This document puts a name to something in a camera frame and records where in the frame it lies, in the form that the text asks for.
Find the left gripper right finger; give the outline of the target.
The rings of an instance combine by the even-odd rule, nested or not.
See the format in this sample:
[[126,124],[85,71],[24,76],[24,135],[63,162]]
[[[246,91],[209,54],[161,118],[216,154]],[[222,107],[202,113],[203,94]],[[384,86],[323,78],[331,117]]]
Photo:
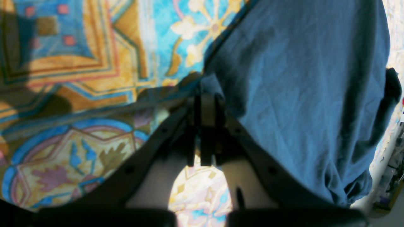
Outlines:
[[214,119],[210,164],[226,176],[234,211],[227,227],[368,227],[359,210],[331,204],[310,192],[254,142],[225,109],[220,95],[210,98]]

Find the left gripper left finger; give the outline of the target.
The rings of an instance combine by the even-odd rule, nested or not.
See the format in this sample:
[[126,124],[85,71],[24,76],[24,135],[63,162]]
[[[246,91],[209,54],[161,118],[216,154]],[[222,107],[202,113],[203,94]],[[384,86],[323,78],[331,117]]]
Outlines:
[[208,129],[208,95],[186,101],[104,183],[73,203],[45,208],[33,227],[176,227],[168,210],[171,189],[194,165]]

